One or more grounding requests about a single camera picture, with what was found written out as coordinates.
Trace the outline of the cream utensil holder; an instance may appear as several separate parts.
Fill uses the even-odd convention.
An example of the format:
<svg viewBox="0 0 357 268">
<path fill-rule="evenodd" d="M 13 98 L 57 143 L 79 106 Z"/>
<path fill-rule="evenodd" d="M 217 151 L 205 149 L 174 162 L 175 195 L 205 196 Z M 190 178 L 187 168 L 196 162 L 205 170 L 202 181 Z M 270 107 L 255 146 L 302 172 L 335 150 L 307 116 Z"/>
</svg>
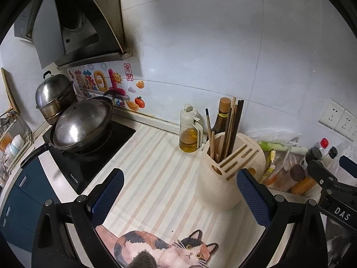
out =
<svg viewBox="0 0 357 268">
<path fill-rule="evenodd" d="M 211 211 L 228 211 L 238 204 L 242 195 L 237 187 L 237 172 L 246 168 L 259 180 L 266 169 L 266 158 L 259 144 L 249 136 L 237 133 L 232 154 L 218 161 L 218 148 L 224 134 L 215 135 L 215 157 L 210 156 L 206 143 L 201 157 L 195 188 L 198 201 Z"/>
</svg>

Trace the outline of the light bamboo chopstick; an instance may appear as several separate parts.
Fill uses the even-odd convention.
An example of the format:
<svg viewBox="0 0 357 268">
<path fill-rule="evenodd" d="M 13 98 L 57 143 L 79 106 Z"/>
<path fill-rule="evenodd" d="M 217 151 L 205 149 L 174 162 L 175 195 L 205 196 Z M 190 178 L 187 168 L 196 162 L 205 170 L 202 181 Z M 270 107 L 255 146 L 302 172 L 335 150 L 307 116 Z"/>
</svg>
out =
<svg viewBox="0 0 357 268">
<path fill-rule="evenodd" d="M 214 160 L 215 159 L 215 131 L 211 131 L 210 141 L 210 156 Z"/>
</svg>

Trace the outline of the brown sauce bottle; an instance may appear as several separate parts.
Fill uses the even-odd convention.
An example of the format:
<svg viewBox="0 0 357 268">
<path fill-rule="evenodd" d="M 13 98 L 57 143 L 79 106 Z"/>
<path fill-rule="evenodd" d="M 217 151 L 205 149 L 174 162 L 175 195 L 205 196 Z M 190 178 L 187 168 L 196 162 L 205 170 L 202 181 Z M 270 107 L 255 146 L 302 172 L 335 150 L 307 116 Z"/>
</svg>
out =
<svg viewBox="0 0 357 268">
<path fill-rule="evenodd" d="M 211 128 L 215 134 L 225 132 L 226 124 L 229 122 L 231 99 L 222 97 L 218 105 L 218 114 L 214 126 Z"/>
</svg>

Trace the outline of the striped cat table mat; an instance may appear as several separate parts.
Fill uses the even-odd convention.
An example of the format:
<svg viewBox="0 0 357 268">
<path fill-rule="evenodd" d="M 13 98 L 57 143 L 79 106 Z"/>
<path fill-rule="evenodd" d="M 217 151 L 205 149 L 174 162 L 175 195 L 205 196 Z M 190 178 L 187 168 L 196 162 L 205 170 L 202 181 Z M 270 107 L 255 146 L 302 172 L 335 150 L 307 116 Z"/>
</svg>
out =
<svg viewBox="0 0 357 268">
<path fill-rule="evenodd" d="M 123 170 L 125 184 L 104 223 L 97 228 L 109 251 L 119 236 L 132 230 L 149 232 L 167 243 L 201 230 L 218 250 L 209 267 L 238 267 L 263 233 L 248 206 L 238 203 L 214 212 L 195 196 L 201 152 L 184 153 L 178 137 L 141 125 L 99 171 L 89 188 L 102 183 L 114 168 Z"/>
</svg>

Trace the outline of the dark brown chopstick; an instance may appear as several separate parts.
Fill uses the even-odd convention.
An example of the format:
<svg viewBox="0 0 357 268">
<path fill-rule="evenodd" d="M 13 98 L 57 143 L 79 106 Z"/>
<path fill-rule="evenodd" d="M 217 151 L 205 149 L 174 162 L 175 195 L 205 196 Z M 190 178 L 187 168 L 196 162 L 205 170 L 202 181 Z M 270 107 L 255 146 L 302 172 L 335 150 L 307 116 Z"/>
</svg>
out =
<svg viewBox="0 0 357 268">
<path fill-rule="evenodd" d="M 224 159 L 226 158 L 227 153 L 228 153 L 228 147 L 229 147 L 230 137 L 231 137 L 231 134 L 232 134 L 232 129 L 233 129 L 234 121 L 235 121 L 235 114 L 236 114 L 236 111 L 237 111 L 237 104 L 235 104 L 235 106 L 234 106 L 233 121 L 232 121 L 231 126 L 230 126 L 230 129 L 229 129 L 228 144 L 227 144 L 227 147 L 226 147 L 226 151 L 225 151 L 225 157 L 224 157 Z"/>
</svg>

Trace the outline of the clear plastic bag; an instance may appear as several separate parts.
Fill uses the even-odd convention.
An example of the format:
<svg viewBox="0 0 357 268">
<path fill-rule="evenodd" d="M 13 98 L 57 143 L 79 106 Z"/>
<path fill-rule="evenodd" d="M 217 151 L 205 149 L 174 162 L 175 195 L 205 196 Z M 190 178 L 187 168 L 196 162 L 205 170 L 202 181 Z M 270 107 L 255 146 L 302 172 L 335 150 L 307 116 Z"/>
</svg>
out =
<svg viewBox="0 0 357 268">
<path fill-rule="evenodd" d="M 298 144 L 301 133 L 295 131 L 262 129 L 248 131 L 246 135 L 257 142 L 279 143 L 291 146 Z"/>
</svg>

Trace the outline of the clear plastic organizer bin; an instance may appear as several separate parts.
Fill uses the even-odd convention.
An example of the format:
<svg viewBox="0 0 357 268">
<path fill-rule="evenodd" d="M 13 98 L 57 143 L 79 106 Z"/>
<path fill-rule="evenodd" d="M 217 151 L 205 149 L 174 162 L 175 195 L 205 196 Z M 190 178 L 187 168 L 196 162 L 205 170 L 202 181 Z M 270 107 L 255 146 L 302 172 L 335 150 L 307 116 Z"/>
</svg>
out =
<svg viewBox="0 0 357 268">
<path fill-rule="evenodd" d="M 266 158 L 272 149 L 276 151 L 275 170 L 262 184 L 295 195 L 307 195 L 315 188 L 317 182 L 307 173 L 306 148 L 269 142 L 259 142 L 259 146 Z"/>
</svg>

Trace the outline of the colourful wall sticker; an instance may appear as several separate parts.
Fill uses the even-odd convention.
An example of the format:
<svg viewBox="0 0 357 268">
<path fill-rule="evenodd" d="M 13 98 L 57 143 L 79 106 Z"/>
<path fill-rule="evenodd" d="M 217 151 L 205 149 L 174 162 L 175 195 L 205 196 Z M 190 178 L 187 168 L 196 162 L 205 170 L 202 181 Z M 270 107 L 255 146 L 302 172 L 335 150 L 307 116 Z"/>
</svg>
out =
<svg viewBox="0 0 357 268">
<path fill-rule="evenodd" d="M 107 96 L 116 107 L 134 112 L 146 107 L 143 98 L 145 83 L 134 75 L 132 65 L 127 61 L 86 64 L 69 68 L 67 73 L 78 97 Z"/>
</svg>

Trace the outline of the black induction cooktop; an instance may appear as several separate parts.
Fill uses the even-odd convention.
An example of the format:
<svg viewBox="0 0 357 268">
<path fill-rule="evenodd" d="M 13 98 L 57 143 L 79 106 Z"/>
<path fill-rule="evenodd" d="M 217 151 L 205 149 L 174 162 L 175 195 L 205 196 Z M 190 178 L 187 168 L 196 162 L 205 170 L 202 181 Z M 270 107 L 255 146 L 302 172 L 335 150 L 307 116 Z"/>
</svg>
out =
<svg viewBox="0 0 357 268">
<path fill-rule="evenodd" d="M 48 153 L 79 195 L 134 133 L 135 130 L 129 126 L 112 121 L 103 133 L 103 138 L 89 149 L 74 153 L 50 147 Z"/>
</svg>

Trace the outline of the range hood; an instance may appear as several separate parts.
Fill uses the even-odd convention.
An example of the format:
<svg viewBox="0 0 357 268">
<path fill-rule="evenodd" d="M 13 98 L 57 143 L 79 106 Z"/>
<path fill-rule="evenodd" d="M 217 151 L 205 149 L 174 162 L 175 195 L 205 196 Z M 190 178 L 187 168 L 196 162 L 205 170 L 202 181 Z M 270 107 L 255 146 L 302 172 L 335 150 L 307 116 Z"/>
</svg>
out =
<svg viewBox="0 0 357 268">
<path fill-rule="evenodd" d="M 34 44 L 42 68 L 124 60 L 129 51 L 120 0 L 31 0 L 14 35 Z"/>
</svg>

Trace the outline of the steel wok with lid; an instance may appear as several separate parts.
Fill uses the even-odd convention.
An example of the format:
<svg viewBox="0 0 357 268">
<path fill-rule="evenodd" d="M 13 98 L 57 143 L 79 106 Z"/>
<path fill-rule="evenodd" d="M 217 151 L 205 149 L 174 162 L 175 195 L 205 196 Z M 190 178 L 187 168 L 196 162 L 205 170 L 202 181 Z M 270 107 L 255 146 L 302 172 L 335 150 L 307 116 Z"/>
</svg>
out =
<svg viewBox="0 0 357 268">
<path fill-rule="evenodd" d="M 21 162 L 21 167 L 52 148 L 84 154 L 98 149 L 111 135 L 112 111 L 112 100 L 106 96 L 74 103 L 52 126 L 50 141 L 33 150 Z"/>
</svg>

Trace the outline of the yellow seasoning packet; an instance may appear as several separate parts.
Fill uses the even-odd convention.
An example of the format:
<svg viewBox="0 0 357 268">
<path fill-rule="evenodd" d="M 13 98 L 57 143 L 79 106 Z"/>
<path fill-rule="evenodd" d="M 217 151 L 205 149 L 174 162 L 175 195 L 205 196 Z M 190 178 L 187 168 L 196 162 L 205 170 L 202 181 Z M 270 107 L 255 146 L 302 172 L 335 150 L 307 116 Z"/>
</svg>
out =
<svg viewBox="0 0 357 268">
<path fill-rule="evenodd" d="M 268 157 L 266 159 L 266 170 L 265 170 L 264 174 L 262 175 L 262 177 L 260 178 L 259 183 L 263 183 L 271 175 L 271 173 L 274 172 L 275 159 L 276 159 L 276 151 L 274 149 L 272 149 L 269 152 Z"/>
</svg>

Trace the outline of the blue cabinet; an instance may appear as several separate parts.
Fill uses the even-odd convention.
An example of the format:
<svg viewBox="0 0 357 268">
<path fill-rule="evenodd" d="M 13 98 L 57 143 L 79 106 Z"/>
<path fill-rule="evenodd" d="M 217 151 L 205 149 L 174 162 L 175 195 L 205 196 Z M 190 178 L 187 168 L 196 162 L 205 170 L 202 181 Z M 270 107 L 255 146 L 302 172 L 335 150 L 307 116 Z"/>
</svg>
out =
<svg viewBox="0 0 357 268">
<path fill-rule="evenodd" d="M 37 222 L 47 199 L 59 203 L 39 159 L 21 170 L 1 213 L 1 233 L 7 242 L 32 251 Z"/>
</svg>

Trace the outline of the white wall socket panel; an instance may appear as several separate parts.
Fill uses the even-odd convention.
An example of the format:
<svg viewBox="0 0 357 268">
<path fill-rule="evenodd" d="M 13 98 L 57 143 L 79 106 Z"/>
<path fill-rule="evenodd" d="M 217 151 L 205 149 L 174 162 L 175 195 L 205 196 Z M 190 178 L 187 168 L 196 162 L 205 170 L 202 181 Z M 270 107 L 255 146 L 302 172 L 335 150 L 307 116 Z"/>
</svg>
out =
<svg viewBox="0 0 357 268">
<path fill-rule="evenodd" d="M 357 120 L 347 109 L 339 103 L 329 99 L 322 110 L 318 122 L 343 135 L 352 142 L 356 142 Z"/>
</svg>

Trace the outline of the light wooden chopstick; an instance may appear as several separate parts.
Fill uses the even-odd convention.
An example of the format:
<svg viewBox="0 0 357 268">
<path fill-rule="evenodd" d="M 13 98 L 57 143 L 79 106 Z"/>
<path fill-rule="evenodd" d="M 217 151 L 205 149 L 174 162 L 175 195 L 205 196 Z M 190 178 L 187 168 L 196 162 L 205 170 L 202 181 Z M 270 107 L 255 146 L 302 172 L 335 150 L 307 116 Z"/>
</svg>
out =
<svg viewBox="0 0 357 268">
<path fill-rule="evenodd" d="M 221 162 L 225 157 L 225 151 L 226 151 L 226 147 L 227 147 L 227 144 L 228 144 L 229 129 L 230 129 L 231 123 L 233 121 L 233 112 L 234 112 L 235 103 L 236 103 L 236 97 L 233 97 L 231 105 L 230 105 L 228 126 L 226 127 L 225 132 L 224 132 L 224 138 L 223 138 L 223 141 L 222 141 L 222 148 L 221 148 L 221 151 L 220 151 L 220 155 L 218 157 L 218 161 L 219 162 Z"/>
</svg>

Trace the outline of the red cap sauce bottle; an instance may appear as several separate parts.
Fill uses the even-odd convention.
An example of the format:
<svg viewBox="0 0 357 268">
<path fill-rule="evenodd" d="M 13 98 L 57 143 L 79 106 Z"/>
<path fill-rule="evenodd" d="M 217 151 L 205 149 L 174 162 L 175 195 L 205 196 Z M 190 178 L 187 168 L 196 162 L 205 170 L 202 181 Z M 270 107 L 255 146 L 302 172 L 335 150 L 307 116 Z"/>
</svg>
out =
<svg viewBox="0 0 357 268">
<path fill-rule="evenodd" d="M 329 146 L 329 141 L 326 138 L 322 138 L 310 149 L 311 160 L 321 160 L 326 148 Z"/>
</svg>

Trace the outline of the glass oil dispenser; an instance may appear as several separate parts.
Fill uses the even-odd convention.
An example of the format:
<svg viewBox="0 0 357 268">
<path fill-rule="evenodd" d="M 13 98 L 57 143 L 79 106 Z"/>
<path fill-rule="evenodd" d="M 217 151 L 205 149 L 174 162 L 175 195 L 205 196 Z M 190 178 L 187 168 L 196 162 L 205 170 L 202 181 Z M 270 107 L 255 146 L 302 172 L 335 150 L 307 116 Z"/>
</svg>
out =
<svg viewBox="0 0 357 268">
<path fill-rule="evenodd" d="M 184 104 L 180 111 L 179 147 L 183 152 L 193 153 L 203 144 L 203 127 L 197 110 Z"/>
</svg>

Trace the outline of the dish rack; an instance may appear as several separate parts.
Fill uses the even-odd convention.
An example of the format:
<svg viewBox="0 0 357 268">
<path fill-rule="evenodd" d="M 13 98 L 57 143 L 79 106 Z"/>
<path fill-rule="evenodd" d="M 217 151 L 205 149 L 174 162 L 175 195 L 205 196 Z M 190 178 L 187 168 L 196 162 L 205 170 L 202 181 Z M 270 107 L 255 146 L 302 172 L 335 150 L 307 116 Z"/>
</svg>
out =
<svg viewBox="0 0 357 268">
<path fill-rule="evenodd" d="M 11 109 L 1 117 L 1 189 L 19 157 L 33 143 L 33 133 L 25 120 Z"/>
</svg>

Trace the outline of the steel steamer pot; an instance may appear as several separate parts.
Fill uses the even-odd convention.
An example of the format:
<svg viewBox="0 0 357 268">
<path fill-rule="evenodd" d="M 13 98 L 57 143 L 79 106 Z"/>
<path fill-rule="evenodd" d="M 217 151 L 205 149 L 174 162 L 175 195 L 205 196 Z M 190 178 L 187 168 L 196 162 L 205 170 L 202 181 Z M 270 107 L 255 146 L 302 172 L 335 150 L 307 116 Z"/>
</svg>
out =
<svg viewBox="0 0 357 268">
<path fill-rule="evenodd" d="M 66 75 L 52 75 L 48 70 L 43 79 L 35 93 L 36 108 L 48 124 L 54 125 L 61 114 L 77 102 L 77 97 L 73 82 Z"/>
</svg>

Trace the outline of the thin black chopstick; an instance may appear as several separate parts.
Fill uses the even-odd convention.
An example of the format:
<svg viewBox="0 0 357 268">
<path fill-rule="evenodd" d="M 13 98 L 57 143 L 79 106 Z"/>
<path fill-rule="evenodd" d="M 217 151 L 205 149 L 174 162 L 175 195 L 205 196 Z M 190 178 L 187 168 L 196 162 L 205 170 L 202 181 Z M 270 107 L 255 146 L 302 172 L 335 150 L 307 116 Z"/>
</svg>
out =
<svg viewBox="0 0 357 268">
<path fill-rule="evenodd" d="M 206 124 L 207 124 L 208 140 L 211 143 L 212 131 L 211 131 L 211 121 L 210 121 L 209 109 L 208 108 L 205 108 L 205 113 L 206 113 Z"/>
</svg>

